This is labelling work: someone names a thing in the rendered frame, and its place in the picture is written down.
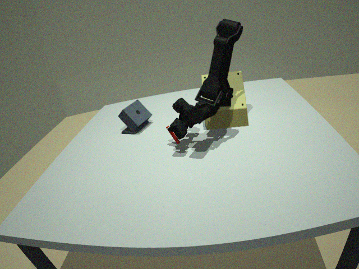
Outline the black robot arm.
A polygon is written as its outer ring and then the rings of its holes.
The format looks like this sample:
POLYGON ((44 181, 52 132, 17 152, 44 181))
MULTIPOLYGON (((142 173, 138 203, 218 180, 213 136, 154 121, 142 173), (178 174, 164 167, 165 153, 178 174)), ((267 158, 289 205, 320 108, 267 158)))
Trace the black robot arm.
POLYGON ((240 22, 223 19, 216 27, 216 32, 209 75, 195 98, 198 103, 191 107, 180 98, 172 105, 181 114, 181 119, 188 115, 189 120, 196 124, 215 115, 220 106, 231 106, 233 97, 233 88, 230 88, 227 79, 233 47, 243 32, 243 26, 240 22))

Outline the red peg with white band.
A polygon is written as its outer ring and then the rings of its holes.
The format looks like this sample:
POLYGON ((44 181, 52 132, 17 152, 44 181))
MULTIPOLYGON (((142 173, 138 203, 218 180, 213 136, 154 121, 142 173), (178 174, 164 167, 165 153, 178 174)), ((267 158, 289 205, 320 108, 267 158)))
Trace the red peg with white band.
MULTIPOLYGON (((170 126, 167 126, 166 129, 168 130, 170 126)), ((180 141, 178 140, 178 138, 176 137, 176 135, 174 134, 174 132, 170 132, 169 133, 171 134, 171 136, 173 137, 173 139, 176 141, 177 144, 180 143, 180 141)))

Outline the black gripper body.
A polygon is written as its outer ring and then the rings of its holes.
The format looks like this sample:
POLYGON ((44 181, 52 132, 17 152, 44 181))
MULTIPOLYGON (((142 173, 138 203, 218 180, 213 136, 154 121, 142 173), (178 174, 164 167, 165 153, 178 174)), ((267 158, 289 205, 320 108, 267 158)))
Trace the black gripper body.
POLYGON ((174 132, 174 134, 177 136, 177 138, 180 140, 184 138, 184 136, 187 134, 188 126, 189 128, 192 128, 196 123, 192 123, 188 115, 183 117, 181 120, 177 119, 170 125, 170 128, 174 132))

